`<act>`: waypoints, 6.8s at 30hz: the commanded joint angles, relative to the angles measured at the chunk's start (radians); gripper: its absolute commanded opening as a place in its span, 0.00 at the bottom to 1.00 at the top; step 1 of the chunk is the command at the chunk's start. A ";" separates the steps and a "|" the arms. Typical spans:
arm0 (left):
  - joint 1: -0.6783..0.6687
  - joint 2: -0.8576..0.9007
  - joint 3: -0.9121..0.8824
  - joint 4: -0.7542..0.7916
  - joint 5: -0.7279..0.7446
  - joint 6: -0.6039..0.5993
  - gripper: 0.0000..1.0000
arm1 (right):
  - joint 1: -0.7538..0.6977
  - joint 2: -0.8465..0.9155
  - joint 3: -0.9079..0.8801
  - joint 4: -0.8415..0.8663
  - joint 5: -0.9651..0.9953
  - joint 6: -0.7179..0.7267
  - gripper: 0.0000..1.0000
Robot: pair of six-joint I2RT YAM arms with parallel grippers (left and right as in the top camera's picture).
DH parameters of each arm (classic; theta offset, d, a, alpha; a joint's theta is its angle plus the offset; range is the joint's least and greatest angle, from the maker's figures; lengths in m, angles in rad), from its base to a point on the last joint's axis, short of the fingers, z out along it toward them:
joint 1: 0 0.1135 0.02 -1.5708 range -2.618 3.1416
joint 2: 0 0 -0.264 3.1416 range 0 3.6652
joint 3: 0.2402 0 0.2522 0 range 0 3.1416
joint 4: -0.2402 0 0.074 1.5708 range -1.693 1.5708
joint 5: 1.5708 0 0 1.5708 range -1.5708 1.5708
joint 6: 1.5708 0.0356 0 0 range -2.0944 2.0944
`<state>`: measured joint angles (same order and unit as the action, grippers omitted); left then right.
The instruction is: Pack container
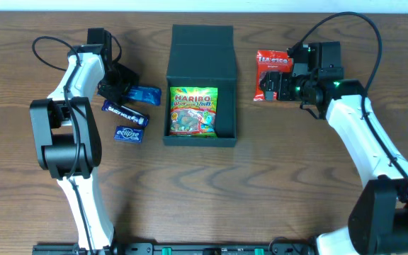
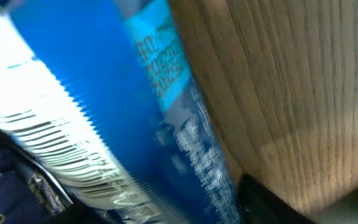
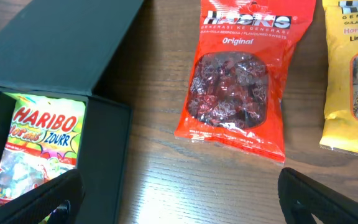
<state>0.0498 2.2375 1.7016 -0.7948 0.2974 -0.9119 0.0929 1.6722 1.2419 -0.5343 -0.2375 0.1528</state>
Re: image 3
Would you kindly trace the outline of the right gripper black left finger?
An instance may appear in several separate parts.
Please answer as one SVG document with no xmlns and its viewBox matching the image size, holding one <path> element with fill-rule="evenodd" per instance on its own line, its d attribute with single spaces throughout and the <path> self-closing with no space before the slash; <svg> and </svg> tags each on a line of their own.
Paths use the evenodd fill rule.
<svg viewBox="0 0 358 224">
<path fill-rule="evenodd" d="M 85 197 L 83 178 L 77 169 L 42 184 L 0 206 L 0 223 L 74 223 Z"/>
</svg>

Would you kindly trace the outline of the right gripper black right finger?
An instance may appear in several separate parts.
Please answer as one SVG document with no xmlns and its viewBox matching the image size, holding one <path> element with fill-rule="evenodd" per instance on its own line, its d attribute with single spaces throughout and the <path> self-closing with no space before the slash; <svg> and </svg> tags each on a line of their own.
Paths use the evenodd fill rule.
<svg viewBox="0 0 358 224">
<path fill-rule="evenodd" d="M 280 172 L 278 197 L 287 223 L 358 223 L 358 202 L 289 167 Z"/>
</svg>

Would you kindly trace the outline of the Haribo Worms Zourr bag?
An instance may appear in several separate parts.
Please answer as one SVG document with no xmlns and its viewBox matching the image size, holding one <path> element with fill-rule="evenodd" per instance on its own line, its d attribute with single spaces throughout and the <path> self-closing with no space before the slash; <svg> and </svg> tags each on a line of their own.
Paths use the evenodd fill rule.
<svg viewBox="0 0 358 224">
<path fill-rule="evenodd" d="M 85 105 L 0 92 L 0 206 L 76 169 Z"/>
</svg>

